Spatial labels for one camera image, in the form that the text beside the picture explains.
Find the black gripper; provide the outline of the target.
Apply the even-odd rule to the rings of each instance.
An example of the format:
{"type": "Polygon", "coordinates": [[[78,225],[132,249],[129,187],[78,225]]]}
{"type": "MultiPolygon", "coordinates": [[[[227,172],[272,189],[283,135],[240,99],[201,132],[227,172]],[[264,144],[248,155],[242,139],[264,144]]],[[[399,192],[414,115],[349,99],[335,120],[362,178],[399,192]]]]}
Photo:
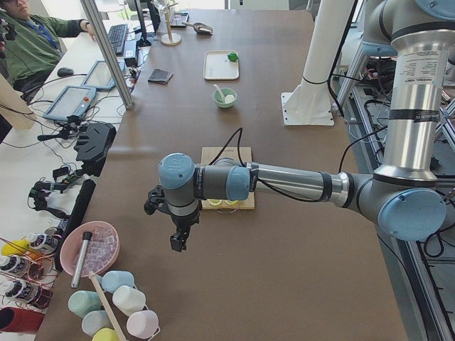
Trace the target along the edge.
{"type": "Polygon", "coordinates": [[[189,238],[191,226],[199,223],[199,217],[199,211],[194,211],[186,216],[171,216],[171,219],[176,226],[176,232],[170,237],[171,248],[174,251],[186,250],[186,240],[189,238]]]}

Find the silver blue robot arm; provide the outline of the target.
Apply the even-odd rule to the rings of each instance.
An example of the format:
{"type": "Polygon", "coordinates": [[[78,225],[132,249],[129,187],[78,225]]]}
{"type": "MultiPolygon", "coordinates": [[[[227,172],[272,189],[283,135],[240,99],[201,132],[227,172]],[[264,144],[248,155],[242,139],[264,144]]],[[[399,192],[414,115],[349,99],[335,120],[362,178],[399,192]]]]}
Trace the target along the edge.
{"type": "Polygon", "coordinates": [[[183,251],[206,199],[245,200],[255,190],[304,202],[332,202],[360,213],[381,231],[418,241],[444,223],[447,207],[435,191],[430,160],[440,120],[440,97],[454,45],[453,1],[369,1],[364,39],[397,52],[387,140],[372,175],[329,174],[218,159],[196,164],[173,153],[159,164],[159,185],[149,203],[176,225],[171,248],[183,251]]]}

